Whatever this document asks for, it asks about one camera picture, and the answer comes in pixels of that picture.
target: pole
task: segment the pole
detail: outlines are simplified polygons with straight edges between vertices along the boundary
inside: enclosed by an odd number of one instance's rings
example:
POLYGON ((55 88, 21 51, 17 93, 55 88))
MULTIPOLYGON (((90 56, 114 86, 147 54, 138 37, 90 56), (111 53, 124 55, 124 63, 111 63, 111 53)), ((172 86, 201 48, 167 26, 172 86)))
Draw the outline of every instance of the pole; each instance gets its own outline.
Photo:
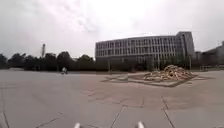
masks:
POLYGON ((108 59, 108 73, 110 74, 110 58, 108 59))
POLYGON ((190 70, 191 70, 191 56, 189 56, 189 68, 190 68, 190 70))

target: stone pavement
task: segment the stone pavement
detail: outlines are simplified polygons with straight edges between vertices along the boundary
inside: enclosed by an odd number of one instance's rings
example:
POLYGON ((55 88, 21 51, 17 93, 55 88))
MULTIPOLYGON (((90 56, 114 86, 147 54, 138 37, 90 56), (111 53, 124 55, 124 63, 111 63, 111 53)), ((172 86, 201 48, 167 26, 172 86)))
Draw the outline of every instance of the stone pavement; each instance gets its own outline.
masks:
POLYGON ((224 72, 197 74, 205 79, 163 88, 101 82, 107 75, 0 71, 0 128, 221 128, 224 72))

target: tree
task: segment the tree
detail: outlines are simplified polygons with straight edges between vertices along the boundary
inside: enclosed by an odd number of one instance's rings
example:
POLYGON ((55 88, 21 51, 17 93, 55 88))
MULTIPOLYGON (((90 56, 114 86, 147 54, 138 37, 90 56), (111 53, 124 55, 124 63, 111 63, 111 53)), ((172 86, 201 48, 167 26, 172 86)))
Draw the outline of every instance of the tree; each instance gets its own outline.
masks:
POLYGON ((19 53, 15 53, 11 59, 9 59, 8 63, 11 67, 22 68, 23 62, 25 60, 26 54, 20 55, 19 53))
POLYGON ((71 63, 73 63, 72 58, 70 57, 70 54, 67 51, 61 52, 57 57, 57 63, 59 70, 61 70, 63 67, 66 67, 67 69, 72 69, 71 63))
POLYGON ((93 58, 85 54, 77 59, 76 66, 79 70, 94 70, 95 69, 93 58))
POLYGON ((6 65, 7 65, 7 58, 3 54, 0 54, 0 69, 6 68, 6 65))
POLYGON ((35 57, 28 55, 24 59, 23 67, 25 70, 35 70, 36 59, 35 57))
POLYGON ((54 53, 46 53, 44 58, 44 67, 47 71, 57 70, 57 58, 54 53))

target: cloudy sky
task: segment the cloudy sky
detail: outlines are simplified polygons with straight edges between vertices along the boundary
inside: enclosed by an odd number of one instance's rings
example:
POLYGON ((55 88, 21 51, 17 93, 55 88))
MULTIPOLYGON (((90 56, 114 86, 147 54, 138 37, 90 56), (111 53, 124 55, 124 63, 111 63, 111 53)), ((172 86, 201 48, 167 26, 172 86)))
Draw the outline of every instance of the cloudy sky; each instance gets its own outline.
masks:
POLYGON ((223 0, 0 0, 0 53, 69 51, 96 41, 192 31, 196 50, 224 40, 223 0))

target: building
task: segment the building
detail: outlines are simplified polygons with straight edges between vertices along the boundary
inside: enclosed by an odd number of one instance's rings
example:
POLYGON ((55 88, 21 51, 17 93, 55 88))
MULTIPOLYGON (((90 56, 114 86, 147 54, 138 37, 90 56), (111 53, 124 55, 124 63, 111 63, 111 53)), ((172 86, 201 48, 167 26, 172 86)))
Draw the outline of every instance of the building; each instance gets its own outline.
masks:
POLYGON ((202 59, 203 64, 205 65, 224 64, 224 41, 222 42, 222 45, 203 52, 202 59))
POLYGON ((96 61, 135 60, 138 62, 167 61, 174 57, 195 57, 191 32, 170 36, 133 37, 100 41, 95 45, 96 61))

